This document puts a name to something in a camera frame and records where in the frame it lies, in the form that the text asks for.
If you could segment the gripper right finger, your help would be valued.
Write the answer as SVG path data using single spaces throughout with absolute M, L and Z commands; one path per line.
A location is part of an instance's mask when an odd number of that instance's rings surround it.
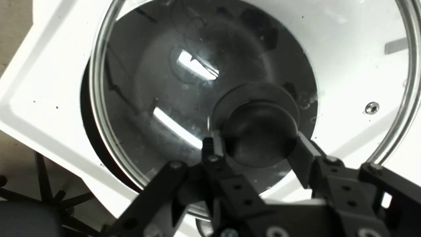
M 421 237 L 421 187 L 374 163 L 346 168 L 302 134 L 288 157 L 311 201 L 288 209 L 292 237 Z

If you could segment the glass lid with black knob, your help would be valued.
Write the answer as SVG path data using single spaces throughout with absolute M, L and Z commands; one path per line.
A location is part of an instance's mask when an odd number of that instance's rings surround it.
M 264 198 L 299 137 L 383 165 L 421 104 L 421 0 L 110 0 L 91 54 L 99 137 L 135 192 L 204 140 Z

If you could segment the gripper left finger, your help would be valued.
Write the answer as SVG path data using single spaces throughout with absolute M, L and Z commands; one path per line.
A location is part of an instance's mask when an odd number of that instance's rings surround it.
M 109 228 L 108 237 L 175 237 L 188 207 L 203 201 L 214 237 L 266 237 L 271 210 L 228 165 L 220 138 L 205 138 L 202 161 L 165 164 Z

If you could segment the silver metal pot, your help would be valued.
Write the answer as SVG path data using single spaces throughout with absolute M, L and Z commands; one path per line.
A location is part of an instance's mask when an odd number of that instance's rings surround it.
M 132 190 L 168 162 L 194 166 L 220 132 L 227 162 L 262 193 L 290 171 L 284 111 L 311 138 L 317 83 L 289 29 L 245 0 L 150 0 L 103 43 L 102 76 L 86 68 L 80 105 L 95 152 Z

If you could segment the white stove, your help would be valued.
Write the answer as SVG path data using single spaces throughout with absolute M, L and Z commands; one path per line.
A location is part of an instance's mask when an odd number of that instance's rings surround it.
M 83 76 L 86 68 L 90 76 L 96 33 L 109 2 L 57 0 L 53 12 L 33 24 L 0 79 L 0 129 L 81 177 L 119 219 L 143 190 L 132 190 L 101 161 L 86 133 L 80 105 Z M 265 221 L 266 237 L 292 237 L 287 229 L 289 207 L 315 203 L 312 190 L 296 180 L 299 189 L 284 196 L 283 188 L 283 198 L 259 194 L 271 210 Z M 108 237 L 113 224 L 99 237 Z M 212 234 L 201 201 L 188 207 L 175 237 L 214 237 Z

